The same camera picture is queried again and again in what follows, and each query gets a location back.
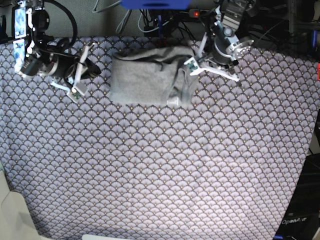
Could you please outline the white board at corner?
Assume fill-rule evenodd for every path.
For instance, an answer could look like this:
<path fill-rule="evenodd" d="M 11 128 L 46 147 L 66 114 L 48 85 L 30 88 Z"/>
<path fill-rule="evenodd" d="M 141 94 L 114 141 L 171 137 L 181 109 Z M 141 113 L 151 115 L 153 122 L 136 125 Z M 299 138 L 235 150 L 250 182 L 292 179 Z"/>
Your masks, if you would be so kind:
<path fill-rule="evenodd" d="M 0 238 L 2 240 L 39 240 L 24 197 L 9 189 L 0 172 Z"/>

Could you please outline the black power strip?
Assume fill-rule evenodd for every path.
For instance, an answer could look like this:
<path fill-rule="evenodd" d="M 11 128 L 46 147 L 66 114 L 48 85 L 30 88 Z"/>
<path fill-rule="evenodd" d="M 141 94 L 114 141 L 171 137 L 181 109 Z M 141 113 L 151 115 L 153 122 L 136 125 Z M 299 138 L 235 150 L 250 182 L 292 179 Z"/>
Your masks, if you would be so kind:
<path fill-rule="evenodd" d="M 190 9 L 188 15 L 190 18 L 204 18 L 209 16 L 212 13 L 212 10 L 204 9 Z"/>

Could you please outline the fan-patterned purple tablecloth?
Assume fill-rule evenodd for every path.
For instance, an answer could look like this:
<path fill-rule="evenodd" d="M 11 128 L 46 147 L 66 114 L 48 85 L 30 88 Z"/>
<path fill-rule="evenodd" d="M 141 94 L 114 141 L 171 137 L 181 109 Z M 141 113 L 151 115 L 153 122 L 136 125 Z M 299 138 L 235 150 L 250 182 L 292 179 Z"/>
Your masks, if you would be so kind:
<path fill-rule="evenodd" d="M 290 204 L 320 108 L 318 65 L 253 49 L 241 82 L 203 73 L 186 107 L 110 101 L 112 56 L 145 37 L 85 37 L 101 74 L 78 103 L 23 79 L 0 47 L 0 160 L 39 234 L 270 240 Z"/>

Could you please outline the red clamp at right edge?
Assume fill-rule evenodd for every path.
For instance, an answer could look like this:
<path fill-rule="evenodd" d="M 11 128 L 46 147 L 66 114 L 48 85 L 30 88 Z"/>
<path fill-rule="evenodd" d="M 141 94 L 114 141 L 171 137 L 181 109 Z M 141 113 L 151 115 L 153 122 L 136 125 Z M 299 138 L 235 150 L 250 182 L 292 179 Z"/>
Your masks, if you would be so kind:
<path fill-rule="evenodd" d="M 317 80 L 320 81 L 320 63 L 317 64 Z"/>

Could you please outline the black OpenArm box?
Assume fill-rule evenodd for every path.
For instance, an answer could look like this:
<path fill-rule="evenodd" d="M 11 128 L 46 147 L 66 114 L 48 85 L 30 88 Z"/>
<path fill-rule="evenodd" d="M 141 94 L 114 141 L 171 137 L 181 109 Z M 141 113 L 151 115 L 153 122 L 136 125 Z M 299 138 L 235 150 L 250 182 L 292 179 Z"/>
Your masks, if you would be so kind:
<path fill-rule="evenodd" d="M 320 155 L 308 155 L 278 231 L 292 240 L 320 232 Z"/>

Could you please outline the light grey T-shirt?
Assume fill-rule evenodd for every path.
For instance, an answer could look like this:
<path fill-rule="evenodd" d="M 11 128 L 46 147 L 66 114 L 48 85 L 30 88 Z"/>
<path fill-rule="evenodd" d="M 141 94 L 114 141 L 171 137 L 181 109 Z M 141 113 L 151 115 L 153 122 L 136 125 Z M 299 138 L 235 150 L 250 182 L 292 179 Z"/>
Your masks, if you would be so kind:
<path fill-rule="evenodd" d="M 188 46 L 115 53 L 109 99 L 120 104 L 189 105 L 199 83 L 185 65 L 193 56 Z"/>

